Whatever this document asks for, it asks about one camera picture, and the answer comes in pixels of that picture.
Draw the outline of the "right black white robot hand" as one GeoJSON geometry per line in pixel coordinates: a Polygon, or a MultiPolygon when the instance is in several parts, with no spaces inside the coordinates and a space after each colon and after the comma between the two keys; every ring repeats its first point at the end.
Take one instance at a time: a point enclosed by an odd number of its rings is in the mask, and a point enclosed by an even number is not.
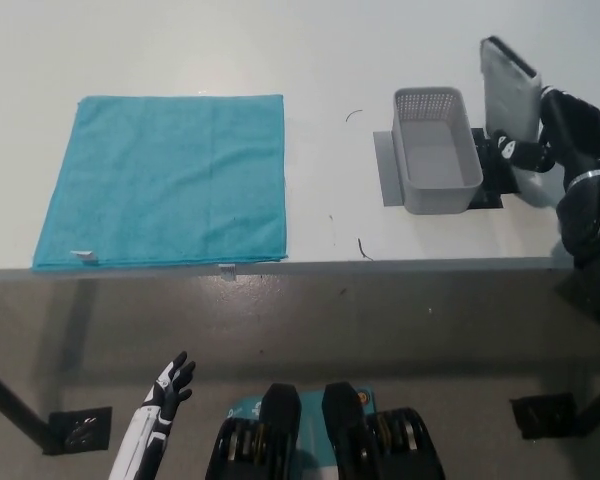
{"type": "Polygon", "coordinates": [[[563,186],[600,181],[600,109],[566,91],[545,87],[539,103],[541,131],[535,141],[515,140],[502,130],[490,135],[497,155],[520,170],[564,169],[563,186]]]}

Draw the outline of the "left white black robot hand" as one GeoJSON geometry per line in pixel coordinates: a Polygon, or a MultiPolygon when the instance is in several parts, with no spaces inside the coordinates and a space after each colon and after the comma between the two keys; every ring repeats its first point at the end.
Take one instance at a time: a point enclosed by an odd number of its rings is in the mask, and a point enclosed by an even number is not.
{"type": "Polygon", "coordinates": [[[154,480],[159,470],[180,404],[192,395],[189,387],[196,363],[182,351],[155,379],[125,432],[109,480],[154,480]]]}

